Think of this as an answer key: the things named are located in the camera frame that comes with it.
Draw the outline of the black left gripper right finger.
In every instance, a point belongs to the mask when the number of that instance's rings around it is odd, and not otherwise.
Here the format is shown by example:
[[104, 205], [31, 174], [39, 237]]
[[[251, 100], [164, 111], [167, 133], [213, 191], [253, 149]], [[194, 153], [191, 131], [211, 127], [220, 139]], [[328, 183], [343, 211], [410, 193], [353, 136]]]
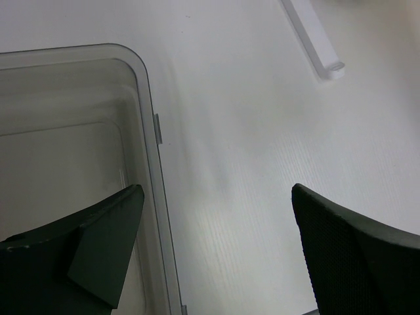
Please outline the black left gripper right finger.
[[291, 201], [319, 314], [418, 314], [419, 236], [302, 184]]

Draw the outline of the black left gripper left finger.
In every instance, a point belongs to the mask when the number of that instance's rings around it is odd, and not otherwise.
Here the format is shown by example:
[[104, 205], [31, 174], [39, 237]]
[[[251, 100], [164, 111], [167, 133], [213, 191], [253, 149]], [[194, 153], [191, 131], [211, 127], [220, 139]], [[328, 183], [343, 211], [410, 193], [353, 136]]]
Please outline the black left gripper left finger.
[[136, 184], [1, 242], [2, 314], [111, 314], [144, 206]]

